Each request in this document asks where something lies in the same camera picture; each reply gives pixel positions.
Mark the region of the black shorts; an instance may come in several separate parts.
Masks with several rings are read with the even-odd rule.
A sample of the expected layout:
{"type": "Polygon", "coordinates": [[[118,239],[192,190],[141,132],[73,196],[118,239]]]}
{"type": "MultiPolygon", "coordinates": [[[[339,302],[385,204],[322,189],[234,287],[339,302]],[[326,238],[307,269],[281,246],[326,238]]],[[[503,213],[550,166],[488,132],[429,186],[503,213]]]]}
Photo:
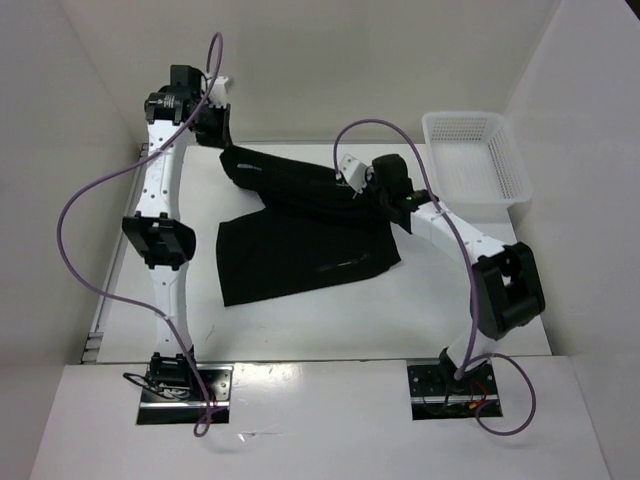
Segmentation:
{"type": "Polygon", "coordinates": [[[225,306],[367,280],[401,260],[375,200],[310,163],[232,146],[220,155],[260,211],[219,225],[216,261],[225,306]]]}

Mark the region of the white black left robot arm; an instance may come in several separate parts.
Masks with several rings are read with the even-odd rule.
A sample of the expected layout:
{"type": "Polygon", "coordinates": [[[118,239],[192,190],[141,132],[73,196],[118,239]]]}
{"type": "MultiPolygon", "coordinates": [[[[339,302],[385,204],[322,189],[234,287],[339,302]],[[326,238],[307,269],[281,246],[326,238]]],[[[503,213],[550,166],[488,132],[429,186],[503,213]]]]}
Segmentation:
{"type": "Polygon", "coordinates": [[[180,220],[179,188],[191,145],[231,145],[227,79],[187,65],[170,69],[170,82],[144,103],[149,151],[142,193],[122,230],[149,269],[160,310],[156,349],[142,385],[170,400],[198,391],[200,376],[190,368],[193,342],[186,313],[186,274],[196,251],[195,231],[180,220]]]}

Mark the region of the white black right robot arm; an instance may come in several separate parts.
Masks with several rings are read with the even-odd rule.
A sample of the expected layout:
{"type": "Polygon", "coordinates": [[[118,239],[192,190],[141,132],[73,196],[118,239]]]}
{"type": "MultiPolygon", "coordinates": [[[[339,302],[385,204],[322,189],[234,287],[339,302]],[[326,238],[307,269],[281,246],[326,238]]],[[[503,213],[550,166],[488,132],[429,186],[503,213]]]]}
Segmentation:
{"type": "Polygon", "coordinates": [[[461,263],[470,282],[471,325],[439,356],[440,385],[460,393],[512,330],[527,325],[546,308],[532,249],[507,244],[463,220],[435,195],[416,190],[404,159],[378,157],[365,174],[366,191],[389,219],[461,263]]]}

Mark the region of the white plastic mesh basket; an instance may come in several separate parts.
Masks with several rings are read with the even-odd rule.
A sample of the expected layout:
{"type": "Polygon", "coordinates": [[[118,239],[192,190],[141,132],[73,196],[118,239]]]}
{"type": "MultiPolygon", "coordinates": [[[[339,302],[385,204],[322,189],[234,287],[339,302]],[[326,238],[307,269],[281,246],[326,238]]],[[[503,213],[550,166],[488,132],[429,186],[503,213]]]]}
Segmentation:
{"type": "Polygon", "coordinates": [[[422,129],[432,186],[444,202],[509,208],[531,200],[529,175],[502,115],[430,112],[422,129]]]}

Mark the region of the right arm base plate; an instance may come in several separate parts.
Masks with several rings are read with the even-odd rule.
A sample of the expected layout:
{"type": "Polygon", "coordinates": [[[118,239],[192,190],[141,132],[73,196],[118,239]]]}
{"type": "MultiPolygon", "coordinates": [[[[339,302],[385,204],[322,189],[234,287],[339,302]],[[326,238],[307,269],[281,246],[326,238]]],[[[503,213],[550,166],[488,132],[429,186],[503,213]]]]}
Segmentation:
{"type": "Polygon", "coordinates": [[[446,384],[434,359],[409,361],[406,370],[414,421],[473,418],[478,409],[481,417],[503,416],[494,371],[488,363],[461,387],[446,384]]]}

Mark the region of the aluminium table edge rail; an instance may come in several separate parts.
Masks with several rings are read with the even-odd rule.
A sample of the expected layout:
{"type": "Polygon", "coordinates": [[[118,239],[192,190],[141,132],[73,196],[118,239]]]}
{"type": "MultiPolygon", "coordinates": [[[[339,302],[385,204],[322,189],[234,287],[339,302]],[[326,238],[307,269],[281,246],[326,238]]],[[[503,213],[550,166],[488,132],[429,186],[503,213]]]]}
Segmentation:
{"type": "MultiPolygon", "coordinates": [[[[141,170],[133,169],[97,185],[83,194],[69,211],[66,230],[79,228],[95,240],[87,238],[79,247],[69,245],[72,263],[85,280],[100,290],[113,293],[122,268],[126,240],[121,232],[121,219],[127,215],[138,194],[141,170]]],[[[82,344],[77,364],[94,365],[106,330],[106,317],[112,299],[91,290],[86,292],[89,308],[81,322],[82,344]]]]}

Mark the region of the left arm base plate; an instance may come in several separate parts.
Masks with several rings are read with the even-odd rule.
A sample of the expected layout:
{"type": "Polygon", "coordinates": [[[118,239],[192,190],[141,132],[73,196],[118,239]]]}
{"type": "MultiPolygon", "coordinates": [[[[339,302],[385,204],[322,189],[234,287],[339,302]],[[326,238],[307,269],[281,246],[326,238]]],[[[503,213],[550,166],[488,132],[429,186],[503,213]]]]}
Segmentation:
{"type": "MultiPolygon", "coordinates": [[[[199,364],[198,369],[212,402],[211,423],[227,424],[230,417],[233,365],[199,364]]],[[[206,401],[198,385],[187,393],[147,384],[141,392],[136,424],[193,425],[204,415],[205,409],[206,401]]]]}

